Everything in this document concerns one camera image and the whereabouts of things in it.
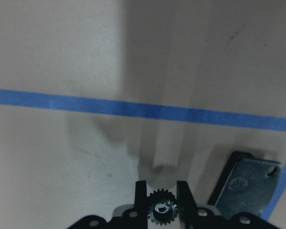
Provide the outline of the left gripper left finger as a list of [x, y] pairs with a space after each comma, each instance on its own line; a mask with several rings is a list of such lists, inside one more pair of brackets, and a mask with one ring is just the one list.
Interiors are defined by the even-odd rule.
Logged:
[[137, 216], [134, 220], [135, 229], [147, 229], [147, 185], [146, 181], [136, 181], [135, 183], [135, 198], [134, 209]]

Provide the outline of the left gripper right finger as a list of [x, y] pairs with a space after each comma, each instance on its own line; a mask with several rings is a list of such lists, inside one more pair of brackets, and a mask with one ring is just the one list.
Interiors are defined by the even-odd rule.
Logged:
[[177, 181], [177, 208], [182, 229], [194, 229], [197, 205], [186, 181]]

